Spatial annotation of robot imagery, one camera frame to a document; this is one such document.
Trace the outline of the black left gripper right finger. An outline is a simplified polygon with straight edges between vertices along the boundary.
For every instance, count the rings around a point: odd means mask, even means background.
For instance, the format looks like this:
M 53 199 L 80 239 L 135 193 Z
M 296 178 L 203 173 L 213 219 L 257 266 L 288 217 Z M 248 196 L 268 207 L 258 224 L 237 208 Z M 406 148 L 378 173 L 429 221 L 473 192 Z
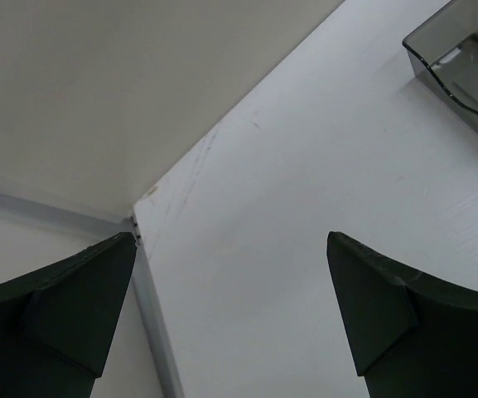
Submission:
M 326 257 L 372 397 L 478 397 L 478 291 L 330 232 Z

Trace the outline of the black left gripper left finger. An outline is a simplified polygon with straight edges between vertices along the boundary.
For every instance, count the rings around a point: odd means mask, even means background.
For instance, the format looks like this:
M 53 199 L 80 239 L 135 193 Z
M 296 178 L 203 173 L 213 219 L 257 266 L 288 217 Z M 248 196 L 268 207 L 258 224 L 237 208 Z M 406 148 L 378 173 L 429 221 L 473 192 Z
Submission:
M 123 232 L 0 284 L 0 397 L 89 397 L 136 258 Z

